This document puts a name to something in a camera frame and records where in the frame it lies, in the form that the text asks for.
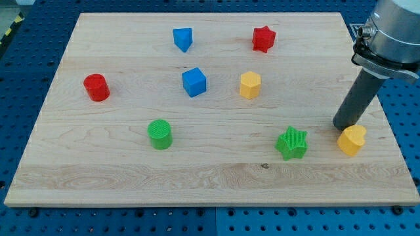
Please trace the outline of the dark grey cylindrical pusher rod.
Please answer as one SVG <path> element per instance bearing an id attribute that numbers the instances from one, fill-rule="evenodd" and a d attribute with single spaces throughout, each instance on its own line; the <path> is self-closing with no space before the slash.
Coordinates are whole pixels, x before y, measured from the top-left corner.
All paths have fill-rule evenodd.
<path id="1" fill-rule="evenodd" d="M 387 77 L 366 68 L 361 69 L 343 103 L 337 110 L 333 118 L 333 125 L 338 130 L 344 130 L 355 125 L 386 79 Z"/>

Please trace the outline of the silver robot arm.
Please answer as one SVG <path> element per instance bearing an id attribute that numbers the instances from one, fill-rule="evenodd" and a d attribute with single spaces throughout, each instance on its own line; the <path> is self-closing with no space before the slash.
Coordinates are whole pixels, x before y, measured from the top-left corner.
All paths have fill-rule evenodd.
<path id="1" fill-rule="evenodd" d="M 338 130 L 358 122 L 387 79 L 419 79 L 419 2 L 378 1 L 358 28 L 353 51 L 352 63 L 362 69 L 333 118 Z"/>

